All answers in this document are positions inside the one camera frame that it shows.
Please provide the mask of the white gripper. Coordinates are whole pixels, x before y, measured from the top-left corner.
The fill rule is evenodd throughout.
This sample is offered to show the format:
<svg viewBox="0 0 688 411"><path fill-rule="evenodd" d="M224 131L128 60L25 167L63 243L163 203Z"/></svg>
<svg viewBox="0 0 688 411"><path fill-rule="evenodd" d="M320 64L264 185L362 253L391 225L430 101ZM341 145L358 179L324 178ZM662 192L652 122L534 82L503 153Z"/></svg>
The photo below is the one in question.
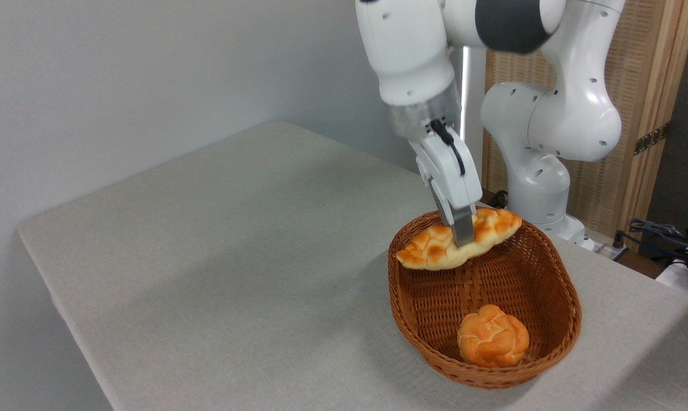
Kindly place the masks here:
<svg viewBox="0 0 688 411"><path fill-rule="evenodd" d="M409 140L424 184L432 191L443 224L451 227L454 242L461 248L474 242L475 203L482 197L481 183L469 148L455 130L445 143L432 132Z"/></svg>

